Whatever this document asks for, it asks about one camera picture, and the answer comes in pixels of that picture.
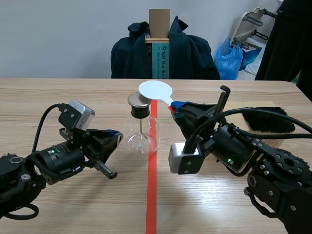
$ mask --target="black cable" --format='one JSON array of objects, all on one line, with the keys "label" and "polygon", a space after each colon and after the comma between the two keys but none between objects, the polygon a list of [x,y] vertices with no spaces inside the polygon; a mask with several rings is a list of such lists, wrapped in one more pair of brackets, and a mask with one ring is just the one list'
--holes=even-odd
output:
[{"label": "black cable", "polygon": [[226,112],[223,112],[221,114],[218,114],[214,117],[212,117],[209,120],[206,120],[203,124],[201,124],[196,130],[195,132],[191,135],[190,139],[188,140],[189,143],[194,143],[197,138],[199,137],[199,134],[205,130],[206,128],[210,127],[211,124],[215,123],[216,121],[220,120],[221,118],[225,117],[225,116],[230,116],[230,115],[234,115],[234,114],[240,114],[240,113],[256,113],[256,114],[261,114],[261,115],[268,115],[268,116],[273,116],[273,117],[277,117],[277,118],[281,118],[284,120],[287,120],[291,123],[294,123],[300,127],[302,127],[303,129],[305,129],[306,131],[308,131],[309,133],[312,134],[312,128],[310,126],[308,126],[307,124],[293,118],[287,115],[282,115],[276,112],[271,112],[271,111],[265,111],[265,110],[260,110],[260,109],[252,109],[252,108],[239,108],[239,109],[234,109],[234,110],[229,110]]},{"label": "black cable", "polygon": [[312,139],[312,134],[252,134],[247,133],[241,129],[235,129],[235,131],[239,132],[242,135],[252,137],[252,138],[260,138],[260,139],[298,139],[298,138],[305,138],[305,139]]},{"label": "black cable", "polygon": [[30,155],[30,156],[28,156],[28,158],[32,161],[32,163],[34,163],[39,168],[39,170],[42,173],[44,173],[47,176],[50,176],[52,178],[56,178],[56,179],[60,179],[60,180],[65,180],[69,177],[72,177],[72,176],[78,174],[79,172],[81,172],[83,170],[83,168],[80,168],[80,169],[78,169],[74,172],[71,172],[71,173],[56,174],[56,173],[49,171],[45,166],[43,166],[42,163],[34,155]]},{"label": "black cable", "polygon": [[39,122],[38,128],[37,128],[37,132],[36,132],[36,136],[35,136],[35,140],[34,140],[34,145],[33,145],[33,149],[31,151],[31,153],[35,152],[37,149],[37,145],[38,145],[38,140],[39,140],[39,136],[40,136],[40,132],[41,132],[41,128],[43,126],[43,122],[45,120],[45,118],[47,117],[48,113],[54,109],[54,108],[59,108],[61,104],[54,104],[52,106],[50,106],[42,115],[41,120]]},{"label": "black cable", "polygon": [[10,214],[10,213],[3,213],[2,215],[6,218],[14,219],[14,220],[29,220],[32,218],[36,218],[39,214],[39,208],[33,204],[29,204],[27,206],[24,206],[26,208],[29,208],[34,211],[33,214],[29,215],[16,215],[16,214]]}]

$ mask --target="white wall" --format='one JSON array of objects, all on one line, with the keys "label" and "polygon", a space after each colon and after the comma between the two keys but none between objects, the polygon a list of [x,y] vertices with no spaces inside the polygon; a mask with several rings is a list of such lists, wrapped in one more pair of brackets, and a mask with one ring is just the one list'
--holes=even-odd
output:
[{"label": "white wall", "polygon": [[1,0],[0,77],[110,78],[113,45],[131,23],[148,21],[149,8],[171,8],[172,20],[178,15],[215,54],[257,6],[278,7],[276,0]]}]

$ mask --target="blue tape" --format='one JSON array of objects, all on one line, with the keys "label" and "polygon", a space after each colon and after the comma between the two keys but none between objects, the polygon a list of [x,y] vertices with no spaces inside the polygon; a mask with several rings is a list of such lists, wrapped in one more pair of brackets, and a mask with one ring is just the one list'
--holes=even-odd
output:
[{"label": "blue tape", "polygon": [[186,102],[182,102],[182,101],[174,101],[173,103],[171,103],[171,106],[173,107],[173,109],[177,112],[180,111],[180,108],[184,105],[186,105],[187,103],[189,103],[189,101]]},{"label": "blue tape", "polygon": [[112,129],[109,129],[108,133],[109,133],[109,137],[115,136],[115,132]]}]

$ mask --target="metal lid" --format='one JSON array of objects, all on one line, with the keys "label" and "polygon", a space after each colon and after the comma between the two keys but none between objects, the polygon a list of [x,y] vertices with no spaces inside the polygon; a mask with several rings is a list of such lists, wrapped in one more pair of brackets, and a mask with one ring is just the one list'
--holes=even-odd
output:
[{"label": "metal lid", "polygon": [[151,105],[152,103],[152,100],[144,97],[139,92],[137,92],[128,96],[128,103],[134,108],[143,109],[149,107],[149,105]]}]

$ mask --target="robotic arm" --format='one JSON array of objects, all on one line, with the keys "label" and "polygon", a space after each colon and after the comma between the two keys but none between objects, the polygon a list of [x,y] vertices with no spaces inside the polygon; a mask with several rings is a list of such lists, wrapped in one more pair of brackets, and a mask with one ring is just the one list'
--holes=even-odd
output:
[{"label": "robotic arm", "polygon": [[[53,108],[61,111],[58,120],[64,128],[61,128],[59,133],[66,141],[36,151],[43,121]],[[117,172],[112,172],[105,163],[121,142],[123,135],[114,130],[87,129],[94,115],[92,109],[75,100],[69,104],[53,105],[41,118],[32,153],[26,158],[14,153],[0,158],[0,218],[4,216],[27,220],[36,217],[39,209],[31,202],[45,188],[46,183],[53,185],[70,178],[81,172],[84,167],[95,168],[109,179],[117,176]],[[34,213],[10,214],[23,207],[33,210]]]},{"label": "robotic arm", "polygon": [[[312,133],[312,128],[289,116],[251,108],[222,113],[230,89],[221,87],[217,105],[173,102],[171,111],[186,138],[171,146],[172,173],[196,174],[206,156],[213,154],[234,176],[247,176],[244,194],[269,218],[281,220],[289,234],[308,233],[312,221],[312,173],[307,163],[290,152],[273,149],[261,138],[312,138],[311,134],[254,135],[246,133],[225,116],[253,112],[291,121]],[[257,202],[266,203],[273,212]]]}]

